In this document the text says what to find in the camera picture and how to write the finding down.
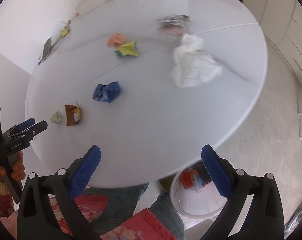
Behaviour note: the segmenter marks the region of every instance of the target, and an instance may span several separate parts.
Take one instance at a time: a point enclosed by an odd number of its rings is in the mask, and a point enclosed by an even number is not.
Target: crumpled blue paper
[[[202,190],[200,191],[201,187],[202,186],[204,187],[203,180],[201,179],[200,176],[198,176],[194,173],[193,173],[193,178],[194,178],[194,187],[193,187],[193,189],[196,191],[196,193],[199,193],[199,192],[202,191]]]
[[[92,99],[100,102],[110,103],[112,102],[118,95],[120,95],[121,87],[118,83],[112,82],[109,85],[99,84],[95,92],[93,93]]]

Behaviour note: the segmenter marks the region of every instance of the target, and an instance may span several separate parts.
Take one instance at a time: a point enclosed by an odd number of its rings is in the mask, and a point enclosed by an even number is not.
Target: white wall
[[[0,5],[0,53],[28,73],[59,21],[71,19],[86,0],[4,0]]]
[[[25,120],[24,102],[29,79],[30,74],[0,54],[0,118],[3,132]],[[26,174],[32,171],[40,176],[52,174],[51,171],[42,166],[32,147],[23,152]]]

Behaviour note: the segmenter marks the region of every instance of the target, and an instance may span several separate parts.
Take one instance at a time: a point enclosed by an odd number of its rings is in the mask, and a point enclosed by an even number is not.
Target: blue gripper pad
[[[216,153],[208,145],[202,148],[201,159],[221,196],[232,197],[231,179],[216,158]]]
[[[77,169],[70,181],[69,195],[72,199],[82,194],[99,165],[101,160],[100,148],[95,145],[92,146],[83,159],[82,165]]]
[[[27,128],[29,128],[30,126],[33,126],[36,123],[34,118],[30,118],[27,121],[22,122],[21,124],[17,125],[17,131],[18,132],[22,132],[24,130],[26,130]]]

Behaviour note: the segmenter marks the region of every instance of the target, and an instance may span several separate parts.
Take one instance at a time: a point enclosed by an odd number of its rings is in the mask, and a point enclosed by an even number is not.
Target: crumpled paper
[[[66,114],[67,114],[67,126],[75,125],[81,120],[82,115],[82,109],[78,105],[77,102],[75,102],[75,106],[73,105],[66,105]]]
[[[222,74],[222,67],[211,55],[202,50],[203,45],[202,38],[184,34],[181,46],[174,49],[175,66],[171,76],[177,87],[195,87]]]
[[[62,123],[62,116],[59,110],[53,116],[50,117],[50,121],[51,123]]]
[[[139,56],[139,53],[136,51],[136,49],[137,49],[137,41],[132,41],[118,47],[118,49],[115,50],[115,54],[117,56],[127,56],[127,55]]]
[[[189,16],[173,15],[157,19],[160,33],[182,37],[186,33]]]
[[[118,47],[123,44],[125,44],[125,36],[116,33],[109,38],[106,45]]]
[[[196,193],[201,192],[203,187],[206,185],[198,172],[192,168],[184,170],[180,174],[179,179],[184,189],[191,189]]]
[[[121,92],[121,87],[118,81],[112,82],[109,85],[99,84],[92,95],[92,99],[100,102],[110,103],[118,95],[120,95],[120,92]]]

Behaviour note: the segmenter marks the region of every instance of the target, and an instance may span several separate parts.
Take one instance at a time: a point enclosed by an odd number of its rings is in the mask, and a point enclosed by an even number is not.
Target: crumpled yellow paper
[[[139,56],[139,53],[136,51],[136,45],[137,45],[137,41],[132,41],[121,45],[120,47],[118,47],[118,50],[116,50],[115,52],[116,54],[118,54],[119,52],[122,56],[127,56],[127,55]]]

